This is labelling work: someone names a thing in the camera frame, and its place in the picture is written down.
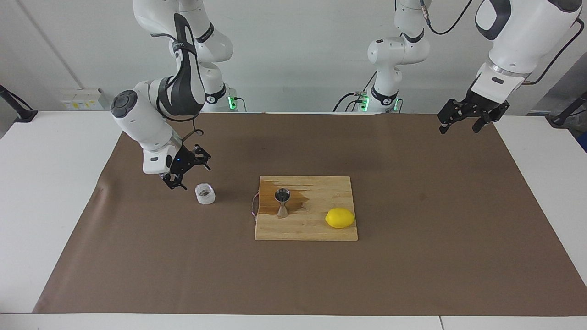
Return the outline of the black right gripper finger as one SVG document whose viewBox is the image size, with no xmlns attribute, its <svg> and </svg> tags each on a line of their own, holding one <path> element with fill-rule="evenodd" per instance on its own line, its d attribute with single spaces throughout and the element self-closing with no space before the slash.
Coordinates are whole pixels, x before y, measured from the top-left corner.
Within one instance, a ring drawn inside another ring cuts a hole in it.
<svg viewBox="0 0 587 330">
<path fill-rule="evenodd" d="M 188 190 L 188 188 L 182 182 L 183 181 L 183 174 L 182 173 L 180 173 L 178 175 L 176 175 L 174 173 L 161 174 L 161 179 L 166 184 L 166 186 L 168 186 L 168 188 L 170 188 L 171 190 L 174 190 L 177 187 L 180 187 L 183 190 Z"/>
<path fill-rule="evenodd" d="M 197 166 L 203 166 L 207 171 L 211 171 L 211 167 L 208 165 L 208 161 L 211 159 L 211 154 L 199 144 L 195 144 L 193 148 L 189 150 L 188 158 L 188 171 Z"/>
</svg>

